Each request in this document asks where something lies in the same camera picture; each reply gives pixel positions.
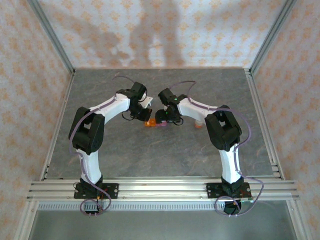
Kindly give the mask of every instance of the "gray marble floor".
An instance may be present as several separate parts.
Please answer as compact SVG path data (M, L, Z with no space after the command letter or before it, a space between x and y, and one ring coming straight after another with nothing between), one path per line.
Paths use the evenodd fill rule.
M252 138L239 149L242 172L251 176L273 174L254 103L243 69L121 69L78 70L71 87L61 127L48 170L48 178L79 178L79 159L68 152L68 133L76 110L92 107L111 98L115 91L132 83L116 74L143 83L154 97L152 116L163 106L158 93L174 83L196 80L191 97L212 106L228 105L243 113L252 129ZM172 89L186 94L189 83ZM248 134L246 125L237 118L241 140ZM104 142L99 150L99 164L104 177L220 177L222 164L217 149L211 144L207 128L194 127L194 120L184 118L182 126L145 127L138 120L126 121L121 115L105 125Z

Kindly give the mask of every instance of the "patterned wallpaper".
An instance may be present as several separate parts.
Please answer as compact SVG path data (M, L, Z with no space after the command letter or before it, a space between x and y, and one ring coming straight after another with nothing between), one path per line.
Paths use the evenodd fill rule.
M40 0L75 68L249 68L286 0Z
M0 239L38 180L70 75L26 0L0 4Z
M298 0L255 76L285 177L320 236L320 3Z

